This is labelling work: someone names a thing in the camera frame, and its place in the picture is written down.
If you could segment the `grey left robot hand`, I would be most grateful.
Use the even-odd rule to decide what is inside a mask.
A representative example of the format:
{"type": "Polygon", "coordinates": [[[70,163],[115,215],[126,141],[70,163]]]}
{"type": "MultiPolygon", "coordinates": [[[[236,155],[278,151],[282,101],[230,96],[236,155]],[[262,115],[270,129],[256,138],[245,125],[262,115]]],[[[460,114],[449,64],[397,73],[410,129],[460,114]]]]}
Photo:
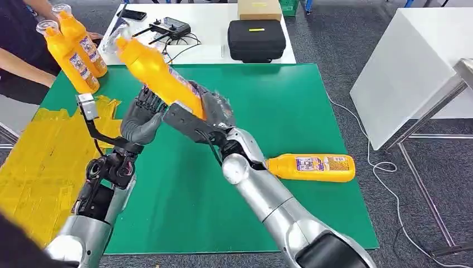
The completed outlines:
{"type": "Polygon", "coordinates": [[[139,145],[151,143],[168,105],[147,86],[131,101],[120,125],[120,134],[139,145]]]}

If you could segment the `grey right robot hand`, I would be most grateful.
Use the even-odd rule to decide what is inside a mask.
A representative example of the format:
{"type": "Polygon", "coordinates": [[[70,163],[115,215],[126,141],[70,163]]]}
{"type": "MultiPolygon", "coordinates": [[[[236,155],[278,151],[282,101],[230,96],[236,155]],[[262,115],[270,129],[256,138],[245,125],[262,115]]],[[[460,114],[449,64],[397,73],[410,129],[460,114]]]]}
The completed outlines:
{"type": "Polygon", "coordinates": [[[209,125],[226,130],[235,126],[235,118],[229,101],[218,92],[212,92],[190,80],[189,83],[199,93],[203,111],[209,125]]]}

